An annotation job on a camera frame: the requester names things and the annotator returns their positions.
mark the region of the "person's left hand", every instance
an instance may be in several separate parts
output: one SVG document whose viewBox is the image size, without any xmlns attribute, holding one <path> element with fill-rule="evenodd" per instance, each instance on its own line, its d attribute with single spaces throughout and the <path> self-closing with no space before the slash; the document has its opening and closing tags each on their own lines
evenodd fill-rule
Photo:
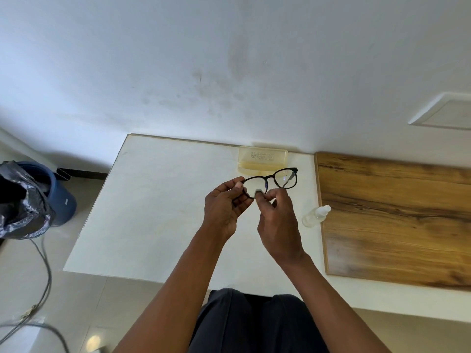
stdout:
<svg viewBox="0 0 471 353">
<path fill-rule="evenodd" d="M 216 187 L 205 198 L 202 228 L 221 236 L 224 243 L 235 233 L 237 219 L 252 204 L 243 192 L 243 177 L 237 177 Z"/>
</svg>

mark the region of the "wood grain panel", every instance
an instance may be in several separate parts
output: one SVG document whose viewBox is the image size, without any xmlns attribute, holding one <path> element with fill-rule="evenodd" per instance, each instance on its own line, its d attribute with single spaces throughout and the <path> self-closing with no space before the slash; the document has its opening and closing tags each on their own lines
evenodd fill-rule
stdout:
<svg viewBox="0 0 471 353">
<path fill-rule="evenodd" d="M 315 154 L 326 272 L 471 290 L 471 170 Z"/>
</svg>

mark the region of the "dark pants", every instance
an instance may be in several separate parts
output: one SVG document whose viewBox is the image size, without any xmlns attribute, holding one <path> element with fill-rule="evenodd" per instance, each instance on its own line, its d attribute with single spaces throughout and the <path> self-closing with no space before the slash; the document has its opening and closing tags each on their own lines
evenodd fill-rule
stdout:
<svg viewBox="0 0 471 353">
<path fill-rule="evenodd" d="M 328 352 L 308 308 L 293 295 L 212 291 L 188 353 Z"/>
</svg>

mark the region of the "black garbage bag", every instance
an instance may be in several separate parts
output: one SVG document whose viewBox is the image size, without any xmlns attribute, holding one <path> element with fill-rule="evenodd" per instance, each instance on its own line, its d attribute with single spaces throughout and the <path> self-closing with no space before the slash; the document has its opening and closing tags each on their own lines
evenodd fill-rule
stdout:
<svg viewBox="0 0 471 353">
<path fill-rule="evenodd" d="M 0 238 L 35 238 L 49 229 L 56 213 L 44 189 L 15 161 L 0 164 Z"/>
</svg>

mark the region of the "black eyeglass frame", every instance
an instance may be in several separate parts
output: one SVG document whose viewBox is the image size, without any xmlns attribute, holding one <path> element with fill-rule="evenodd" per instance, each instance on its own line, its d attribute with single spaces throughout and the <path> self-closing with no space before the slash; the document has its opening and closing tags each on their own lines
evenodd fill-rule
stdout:
<svg viewBox="0 0 471 353">
<path fill-rule="evenodd" d="M 290 169 L 291 171 L 293 171 L 294 173 L 294 178 L 295 178 L 295 182 L 294 184 L 291 186 L 291 187 L 288 187 L 287 189 L 290 189 L 290 188 L 293 188 L 297 183 L 298 183 L 298 169 L 296 167 L 288 167 L 288 168 L 282 168 L 282 169 L 279 169 L 278 171 L 274 172 L 274 174 L 272 175 L 269 175 L 269 176 L 254 176 L 254 177 L 250 177 L 250 178 L 247 178 L 246 180 L 243 180 L 242 183 L 244 184 L 245 182 L 247 182 L 248 180 L 251 180 L 251 179 L 254 179 L 254 178 L 263 178 L 265 180 L 265 193 L 267 193 L 268 191 L 268 178 L 273 178 L 273 182 L 279 187 L 279 188 L 284 188 L 282 186 L 280 186 L 278 184 L 278 182 L 276 181 L 276 178 L 275 178 L 275 175 L 278 173 L 278 172 L 281 172 L 281 171 L 285 171 L 287 169 Z M 247 197 L 249 198 L 252 198 L 254 199 L 254 197 L 251 197 L 249 196 L 249 194 L 247 193 L 247 191 L 244 190 L 244 193 Z"/>
</svg>

